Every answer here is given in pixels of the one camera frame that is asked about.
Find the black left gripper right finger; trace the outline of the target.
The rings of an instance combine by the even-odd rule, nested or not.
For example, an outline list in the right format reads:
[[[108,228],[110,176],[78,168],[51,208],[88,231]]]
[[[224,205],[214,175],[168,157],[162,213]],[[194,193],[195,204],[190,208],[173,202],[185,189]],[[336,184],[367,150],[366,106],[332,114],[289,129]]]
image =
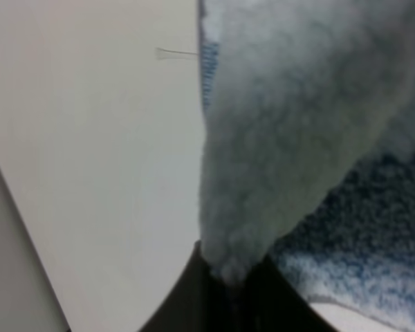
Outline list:
[[[234,291],[235,331],[335,331],[266,256]]]

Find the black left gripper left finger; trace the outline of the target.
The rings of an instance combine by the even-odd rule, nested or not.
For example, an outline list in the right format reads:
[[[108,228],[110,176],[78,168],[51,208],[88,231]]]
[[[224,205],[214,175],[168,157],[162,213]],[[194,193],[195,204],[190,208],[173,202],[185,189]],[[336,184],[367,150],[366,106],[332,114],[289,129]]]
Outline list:
[[[197,241],[175,286],[142,332],[234,331],[226,289],[211,276],[200,247]]]

